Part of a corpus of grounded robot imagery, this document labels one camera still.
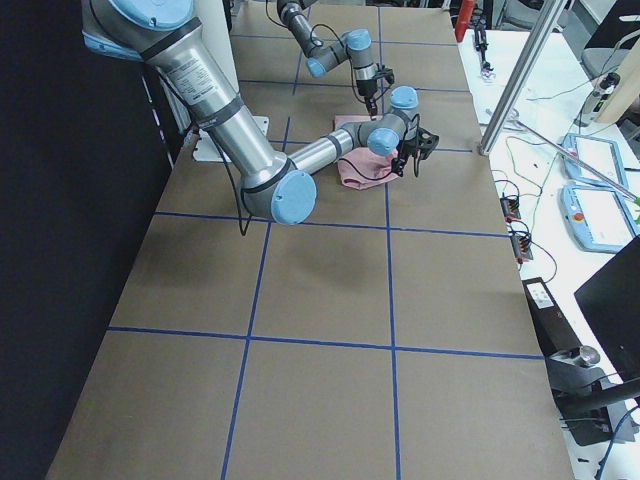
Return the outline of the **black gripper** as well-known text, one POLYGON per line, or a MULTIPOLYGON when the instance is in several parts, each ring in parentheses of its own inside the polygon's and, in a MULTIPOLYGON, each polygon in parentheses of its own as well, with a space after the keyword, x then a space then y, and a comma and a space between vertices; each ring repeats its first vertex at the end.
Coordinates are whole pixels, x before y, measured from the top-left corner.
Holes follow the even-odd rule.
POLYGON ((391 172, 404 176, 406 161, 410 158, 420 162, 426 159, 438 146, 439 136, 418 126, 411 138, 403 138, 398 145, 398 157, 391 161, 391 172))
POLYGON ((353 73, 358 95, 364 99, 369 117, 375 120, 378 116, 378 106, 374 97, 378 91, 378 81, 382 79, 388 85, 392 85, 395 82, 394 72, 391 68, 373 63, 366 67, 354 67, 353 73))

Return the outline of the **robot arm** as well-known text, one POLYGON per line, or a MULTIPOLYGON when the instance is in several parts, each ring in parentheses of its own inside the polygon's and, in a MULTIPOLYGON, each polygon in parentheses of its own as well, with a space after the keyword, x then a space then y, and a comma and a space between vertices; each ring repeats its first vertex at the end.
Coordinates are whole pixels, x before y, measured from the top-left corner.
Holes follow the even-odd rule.
POLYGON ((313 1, 277 1, 281 25, 296 39, 313 78, 321 78, 347 62, 356 99, 365 105, 371 118, 376 117, 379 114, 377 102, 384 95, 379 82, 393 85, 393 70, 374 60, 373 41, 367 29, 354 29, 338 35, 326 24, 312 26, 305 16, 305 11, 312 4, 313 1))
POLYGON ((284 225, 298 224, 312 213, 317 188, 313 173, 360 147, 386 157, 401 175, 407 160, 420 163, 439 142, 420 125, 417 92, 392 88, 390 111, 380 116, 378 81, 394 81, 392 70, 376 63, 365 29, 347 31, 331 45, 314 33, 304 15, 308 1, 279 1, 277 14, 292 33, 318 78, 349 62, 361 101, 371 118, 347 122, 288 156, 276 151, 203 43, 203 25, 191 1, 84 1, 83 37, 100 55, 143 62, 168 83, 192 120, 219 147, 241 174, 235 187, 236 207, 250 215, 284 225))

